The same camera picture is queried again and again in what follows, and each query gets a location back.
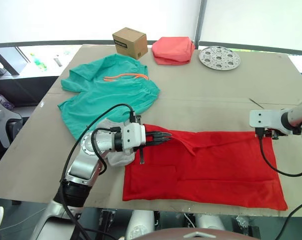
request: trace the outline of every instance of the cardboard surface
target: cardboard surface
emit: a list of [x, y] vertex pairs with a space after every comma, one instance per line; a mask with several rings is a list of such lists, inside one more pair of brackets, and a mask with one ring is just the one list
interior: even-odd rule
[[[0, 162], [0, 198], [48, 203], [75, 139], [61, 119], [57, 104], [76, 95], [61, 89], [69, 69], [115, 52], [114, 46], [84, 45], [53, 84]], [[292, 108], [302, 100], [302, 76], [288, 57], [278, 53], [239, 52], [241, 65], [220, 72], [202, 65], [199, 52], [183, 66], [159, 66], [149, 52], [141, 58], [149, 77], [161, 89], [159, 99], [142, 115], [142, 122], [182, 131], [253, 131], [250, 110]], [[300, 136], [273, 141], [278, 168], [302, 170]], [[75, 150], [74, 159], [79, 152]], [[245, 208], [185, 200], [122, 201], [124, 167], [109, 167], [98, 177], [87, 207], [143, 209], [249, 216], [287, 216], [302, 203], [302, 177], [280, 175], [287, 211]], [[302, 216], [302, 209], [295, 216]]]
[[125, 27], [112, 34], [117, 53], [139, 59], [148, 52], [147, 35]]

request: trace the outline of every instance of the small brown box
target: small brown box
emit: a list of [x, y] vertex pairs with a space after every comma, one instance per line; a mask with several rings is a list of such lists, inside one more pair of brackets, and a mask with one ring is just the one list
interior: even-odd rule
[[119, 54], [139, 59], [148, 52], [147, 35], [143, 32], [125, 27], [112, 36]]

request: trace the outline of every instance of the floor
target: floor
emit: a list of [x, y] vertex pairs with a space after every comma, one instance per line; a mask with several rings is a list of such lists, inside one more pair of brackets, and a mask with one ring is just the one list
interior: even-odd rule
[[[22, 202], [20, 205], [12, 205], [12, 201], [0, 199], [0, 206], [4, 207], [4, 218], [1, 228], [14, 225], [34, 213], [46, 207], [46, 204]], [[126, 227], [129, 223], [132, 211], [125, 209], [118, 209], [114, 222], [112, 223], [109, 233], [119, 238], [125, 235]], [[100, 211], [97, 208], [87, 207], [84, 209], [80, 223], [86, 228], [97, 229], [99, 224]], [[0, 240], [27, 240], [37, 224], [41, 216], [41, 212], [34, 215], [27, 221], [0, 231]], [[232, 221], [236, 216], [221, 215], [220, 218], [224, 227], [228, 231], [233, 230]], [[248, 218], [249, 224], [258, 226], [262, 240], [273, 240], [278, 235], [285, 218], [283, 217], [250, 217]], [[167, 228], [180, 228], [183, 226], [184, 215], [179, 212], [161, 212], [160, 224], [161, 229]], [[302, 217], [293, 217], [289, 222], [281, 240], [302, 240]]]

